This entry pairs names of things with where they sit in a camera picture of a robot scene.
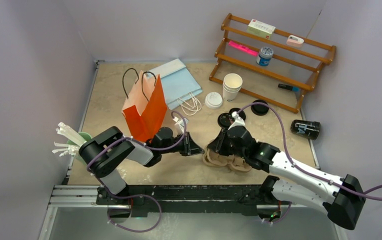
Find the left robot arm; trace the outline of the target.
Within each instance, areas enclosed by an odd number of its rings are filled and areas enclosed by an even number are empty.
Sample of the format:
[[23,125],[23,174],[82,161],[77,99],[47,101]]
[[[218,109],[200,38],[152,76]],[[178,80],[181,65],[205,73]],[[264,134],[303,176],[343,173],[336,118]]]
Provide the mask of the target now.
[[139,142],[124,136],[116,126],[85,142],[78,150],[87,170],[103,183],[109,191],[109,199],[117,205],[125,203],[129,195],[129,186],[117,171],[124,160],[149,168],[159,163],[163,154],[179,153],[189,157],[204,152],[188,131],[174,137],[171,128],[162,127],[153,138]]

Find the brown pulp cup carrier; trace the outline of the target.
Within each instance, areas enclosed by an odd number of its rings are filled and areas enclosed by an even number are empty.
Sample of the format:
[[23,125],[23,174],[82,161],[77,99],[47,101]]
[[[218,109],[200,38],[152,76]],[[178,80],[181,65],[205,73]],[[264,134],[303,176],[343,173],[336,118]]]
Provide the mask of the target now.
[[202,161],[209,167],[227,167],[234,172],[248,173],[253,169],[241,157],[237,157],[234,155],[223,156],[214,151],[211,151],[208,148],[202,155]]

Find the orange paper bag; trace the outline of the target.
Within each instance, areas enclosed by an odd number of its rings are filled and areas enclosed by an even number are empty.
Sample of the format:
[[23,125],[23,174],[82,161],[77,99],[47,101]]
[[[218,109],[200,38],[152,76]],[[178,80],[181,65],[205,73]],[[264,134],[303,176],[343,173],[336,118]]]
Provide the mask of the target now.
[[150,71],[137,74],[122,107],[130,135],[145,142],[159,131],[167,113],[167,104],[160,75]]

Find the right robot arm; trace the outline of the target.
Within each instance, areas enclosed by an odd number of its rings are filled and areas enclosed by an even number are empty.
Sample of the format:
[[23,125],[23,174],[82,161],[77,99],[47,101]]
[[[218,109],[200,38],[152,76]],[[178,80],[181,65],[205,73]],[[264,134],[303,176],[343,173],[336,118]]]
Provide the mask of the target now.
[[268,173],[259,191],[263,202],[294,202],[326,214],[344,229],[355,229],[366,202],[355,176],[332,175],[288,159],[278,147],[256,141],[244,126],[222,129],[207,147],[221,156],[240,157],[253,169]]

